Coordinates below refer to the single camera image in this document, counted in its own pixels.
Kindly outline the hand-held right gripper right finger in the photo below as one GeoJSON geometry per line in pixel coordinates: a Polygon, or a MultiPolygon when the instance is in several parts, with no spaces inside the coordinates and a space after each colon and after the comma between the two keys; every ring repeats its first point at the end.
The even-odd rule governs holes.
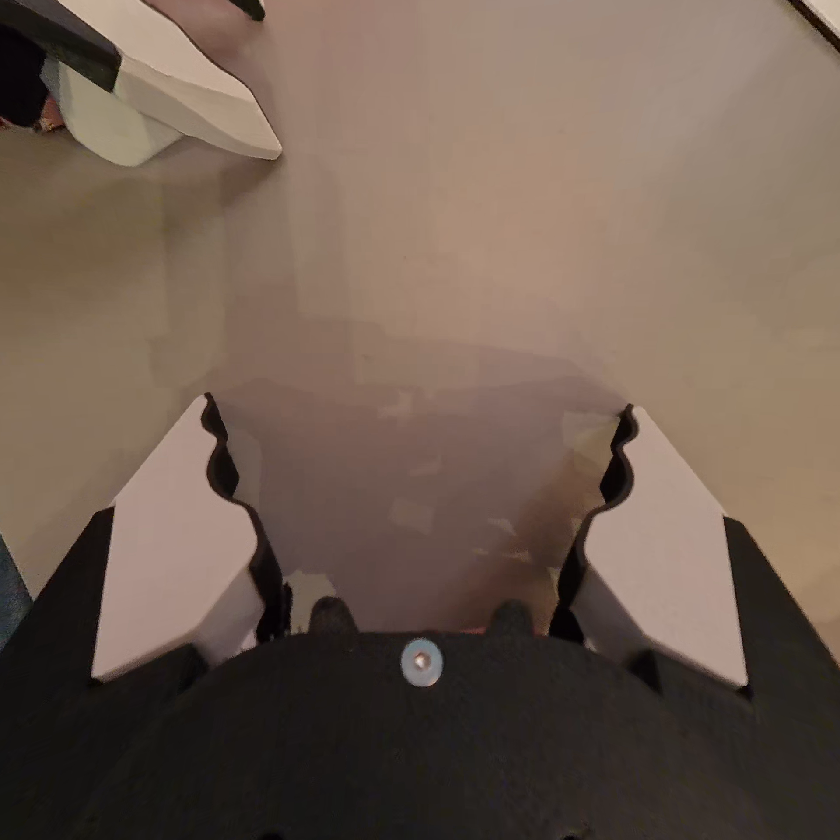
{"type": "Polygon", "coordinates": [[[654,651],[725,686],[749,683],[725,511],[651,416],[627,405],[560,570],[552,631],[622,665],[654,651]]]}

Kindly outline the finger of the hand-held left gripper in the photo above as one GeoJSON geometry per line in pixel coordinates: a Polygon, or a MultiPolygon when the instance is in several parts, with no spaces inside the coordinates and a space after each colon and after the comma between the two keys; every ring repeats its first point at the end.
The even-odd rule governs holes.
{"type": "Polygon", "coordinates": [[[252,91],[156,8],[141,1],[62,5],[118,51],[117,99],[220,149],[267,161],[280,157],[281,144],[252,91]]]}

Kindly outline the person's blue jeans leg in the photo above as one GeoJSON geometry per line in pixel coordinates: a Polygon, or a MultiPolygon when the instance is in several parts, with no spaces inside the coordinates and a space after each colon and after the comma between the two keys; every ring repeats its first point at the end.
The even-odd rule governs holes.
{"type": "Polygon", "coordinates": [[[14,635],[32,602],[5,540],[1,538],[1,648],[14,635]]]}

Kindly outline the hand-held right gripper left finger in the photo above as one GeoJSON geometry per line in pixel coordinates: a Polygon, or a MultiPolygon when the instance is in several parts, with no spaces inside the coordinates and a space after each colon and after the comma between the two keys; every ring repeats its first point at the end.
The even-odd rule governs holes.
{"type": "Polygon", "coordinates": [[[198,396],[113,499],[92,677],[183,645],[214,667],[287,635],[287,584],[214,397],[198,396]]]}

